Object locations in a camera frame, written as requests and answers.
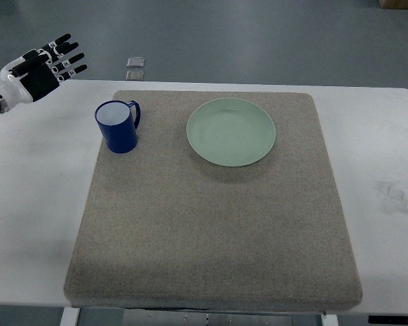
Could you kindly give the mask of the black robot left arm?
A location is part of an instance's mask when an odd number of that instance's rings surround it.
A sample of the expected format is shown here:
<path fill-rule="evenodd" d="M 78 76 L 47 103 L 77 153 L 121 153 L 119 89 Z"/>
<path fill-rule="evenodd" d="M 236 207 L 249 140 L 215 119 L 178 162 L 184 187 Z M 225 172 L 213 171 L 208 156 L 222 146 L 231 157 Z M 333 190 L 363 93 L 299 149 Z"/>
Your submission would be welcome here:
<path fill-rule="evenodd" d="M 32 49 L 6 64 L 0 71 L 0 114 L 21 103 L 34 103 L 44 98 L 61 83 L 85 71 L 87 65 L 75 66 L 83 53 L 69 54 L 79 46 L 71 42 L 69 33 Z"/>

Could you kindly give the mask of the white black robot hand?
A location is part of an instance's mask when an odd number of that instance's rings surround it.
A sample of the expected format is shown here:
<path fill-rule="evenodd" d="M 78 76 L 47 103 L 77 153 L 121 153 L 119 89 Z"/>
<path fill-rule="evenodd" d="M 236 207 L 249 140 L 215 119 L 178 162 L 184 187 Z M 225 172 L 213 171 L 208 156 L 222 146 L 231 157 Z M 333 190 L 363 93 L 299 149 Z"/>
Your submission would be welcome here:
<path fill-rule="evenodd" d="M 64 82 L 87 70 L 87 65 L 80 65 L 55 76 L 52 70 L 65 70 L 83 59 L 79 53 L 53 67 L 50 65 L 62 56 L 75 50 L 78 42 L 67 42 L 69 33 L 47 43 L 38 50 L 31 50 L 13 60 L 0 71 L 0 112 L 8 112 L 20 103 L 32 103 L 45 97 Z"/>

